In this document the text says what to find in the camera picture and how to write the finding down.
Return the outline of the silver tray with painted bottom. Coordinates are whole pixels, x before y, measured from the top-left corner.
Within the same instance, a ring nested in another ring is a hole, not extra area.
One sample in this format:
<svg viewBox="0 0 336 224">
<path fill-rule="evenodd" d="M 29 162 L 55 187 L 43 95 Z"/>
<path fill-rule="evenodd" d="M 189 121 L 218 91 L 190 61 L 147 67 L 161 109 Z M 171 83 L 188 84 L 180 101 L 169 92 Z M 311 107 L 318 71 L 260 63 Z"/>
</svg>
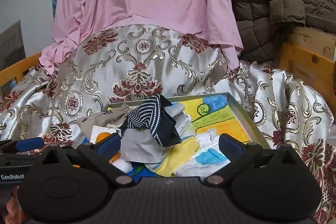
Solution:
<svg viewBox="0 0 336 224">
<path fill-rule="evenodd" d="M 229 93 L 206 96 L 170 97 L 172 106 L 178 106 L 188 118 L 181 140 L 213 128 L 217 134 L 228 134 L 247 144 L 251 141 L 264 148 L 269 145 L 253 120 Z"/>
</svg>

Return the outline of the white blue fluffy cloth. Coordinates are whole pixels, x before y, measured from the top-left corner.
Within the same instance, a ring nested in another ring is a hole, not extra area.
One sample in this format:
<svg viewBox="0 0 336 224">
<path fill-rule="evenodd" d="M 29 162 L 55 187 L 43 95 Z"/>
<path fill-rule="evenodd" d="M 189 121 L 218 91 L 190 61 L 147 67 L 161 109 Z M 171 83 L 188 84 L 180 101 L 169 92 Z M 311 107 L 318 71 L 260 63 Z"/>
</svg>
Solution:
<svg viewBox="0 0 336 224">
<path fill-rule="evenodd" d="M 174 172 L 174 177 L 206 178 L 217 172 L 231 161 L 219 149 L 219 135 L 213 128 L 197 134 L 199 145 L 192 157 L 181 164 Z"/>
</svg>

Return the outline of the grey wall panel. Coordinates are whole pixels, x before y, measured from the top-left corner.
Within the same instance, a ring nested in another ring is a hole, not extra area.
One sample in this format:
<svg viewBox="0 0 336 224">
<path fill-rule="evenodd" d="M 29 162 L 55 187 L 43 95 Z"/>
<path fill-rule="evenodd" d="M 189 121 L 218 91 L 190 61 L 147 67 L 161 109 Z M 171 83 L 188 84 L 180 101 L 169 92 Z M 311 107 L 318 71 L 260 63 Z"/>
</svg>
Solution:
<svg viewBox="0 0 336 224">
<path fill-rule="evenodd" d="M 0 39 L 1 71 L 26 58 L 20 20 L 1 33 Z"/>
</svg>

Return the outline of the brown quilted jacket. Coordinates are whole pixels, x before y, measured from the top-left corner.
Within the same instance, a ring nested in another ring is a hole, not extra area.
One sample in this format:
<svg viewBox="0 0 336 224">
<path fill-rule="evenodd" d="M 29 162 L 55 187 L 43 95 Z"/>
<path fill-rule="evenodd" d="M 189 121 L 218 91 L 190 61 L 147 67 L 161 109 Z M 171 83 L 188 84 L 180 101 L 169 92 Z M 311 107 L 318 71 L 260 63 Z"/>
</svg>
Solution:
<svg viewBox="0 0 336 224">
<path fill-rule="evenodd" d="M 335 4 L 331 0 L 232 0 L 232 6 L 243 43 L 242 60 L 272 60 L 295 27 L 335 34 Z"/>
</svg>

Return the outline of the navy white striped sock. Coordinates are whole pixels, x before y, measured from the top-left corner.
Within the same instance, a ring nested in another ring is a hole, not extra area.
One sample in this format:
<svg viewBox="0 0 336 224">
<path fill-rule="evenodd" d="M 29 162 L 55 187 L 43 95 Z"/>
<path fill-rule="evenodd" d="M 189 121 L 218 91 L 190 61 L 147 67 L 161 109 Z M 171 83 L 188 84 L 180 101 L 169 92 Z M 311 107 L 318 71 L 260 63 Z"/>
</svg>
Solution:
<svg viewBox="0 0 336 224">
<path fill-rule="evenodd" d="M 175 128 L 177 123 L 165 110 L 168 106 L 172 106 L 172 103 L 161 94 L 149 97 L 127 114 L 120 127 L 121 135 L 123 136 L 127 129 L 148 129 L 153 139 L 162 147 L 181 143 Z"/>
</svg>

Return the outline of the grey cloth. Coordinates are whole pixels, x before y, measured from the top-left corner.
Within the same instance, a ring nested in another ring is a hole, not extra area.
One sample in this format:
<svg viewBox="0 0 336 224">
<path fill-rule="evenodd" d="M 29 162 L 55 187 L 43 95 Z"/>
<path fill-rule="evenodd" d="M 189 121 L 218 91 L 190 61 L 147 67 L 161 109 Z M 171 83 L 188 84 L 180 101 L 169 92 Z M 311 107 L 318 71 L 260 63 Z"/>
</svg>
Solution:
<svg viewBox="0 0 336 224">
<path fill-rule="evenodd" d="M 121 139 L 120 154 L 126 161 L 156 164 L 163 159 L 163 150 L 149 129 L 128 128 Z"/>
</svg>

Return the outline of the floral satin sofa cover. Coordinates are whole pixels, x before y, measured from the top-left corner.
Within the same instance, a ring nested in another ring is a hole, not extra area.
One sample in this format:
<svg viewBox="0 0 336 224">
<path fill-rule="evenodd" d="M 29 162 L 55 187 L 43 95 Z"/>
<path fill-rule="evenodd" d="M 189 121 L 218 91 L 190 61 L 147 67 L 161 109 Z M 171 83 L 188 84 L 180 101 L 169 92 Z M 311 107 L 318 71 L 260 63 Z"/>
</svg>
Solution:
<svg viewBox="0 0 336 224">
<path fill-rule="evenodd" d="M 230 70 L 218 48 L 191 34 L 147 24 L 112 28 L 86 39 L 52 73 L 37 63 L 1 99 L 1 139 L 43 138 L 79 145 L 78 119 L 111 103 L 229 92 L 272 148 L 291 145 L 317 179 L 318 223 L 335 221 L 333 114 L 321 94 L 268 63 Z"/>
</svg>

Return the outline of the yellow striped towel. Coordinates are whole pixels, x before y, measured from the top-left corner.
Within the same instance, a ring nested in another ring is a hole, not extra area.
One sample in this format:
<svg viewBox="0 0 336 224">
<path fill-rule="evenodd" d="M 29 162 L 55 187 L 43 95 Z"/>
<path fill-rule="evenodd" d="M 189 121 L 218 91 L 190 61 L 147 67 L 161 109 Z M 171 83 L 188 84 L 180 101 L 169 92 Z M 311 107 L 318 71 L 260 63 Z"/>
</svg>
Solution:
<svg viewBox="0 0 336 224">
<path fill-rule="evenodd" d="M 146 164 L 146 168 L 162 177 L 171 177 L 180 165 L 189 161 L 199 149 L 199 143 L 195 136 L 188 136 L 182 143 L 175 145 L 168 154 L 156 164 Z"/>
</svg>

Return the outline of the orange cloth strip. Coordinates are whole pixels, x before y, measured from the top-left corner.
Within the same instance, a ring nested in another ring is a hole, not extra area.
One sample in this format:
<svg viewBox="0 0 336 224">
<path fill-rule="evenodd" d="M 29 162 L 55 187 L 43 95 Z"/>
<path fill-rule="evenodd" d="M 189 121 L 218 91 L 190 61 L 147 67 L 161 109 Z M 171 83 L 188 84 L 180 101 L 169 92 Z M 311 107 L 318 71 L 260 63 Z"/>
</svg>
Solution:
<svg viewBox="0 0 336 224">
<path fill-rule="evenodd" d="M 96 137 L 96 143 L 104 140 L 105 138 L 109 137 L 111 135 L 111 133 L 109 132 L 101 132 L 97 135 Z"/>
</svg>

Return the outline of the beige drawstring pouch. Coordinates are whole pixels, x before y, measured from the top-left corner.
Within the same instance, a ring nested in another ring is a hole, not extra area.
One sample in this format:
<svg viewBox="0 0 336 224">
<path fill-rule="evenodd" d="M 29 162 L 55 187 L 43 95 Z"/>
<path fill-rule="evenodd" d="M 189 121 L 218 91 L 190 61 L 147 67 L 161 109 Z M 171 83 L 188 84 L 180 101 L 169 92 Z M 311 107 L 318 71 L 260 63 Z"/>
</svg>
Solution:
<svg viewBox="0 0 336 224">
<path fill-rule="evenodd" d="M 89 139 L 92 135 L 94 126 L 119 128 L 132 110 L 131 107 L 123 104 L 121 107 L 112 110 L 106 110 L 86 117 L 81 117 L 76 120 L 76 123 L 80 127 L 81 132 Z"/>
</svg>

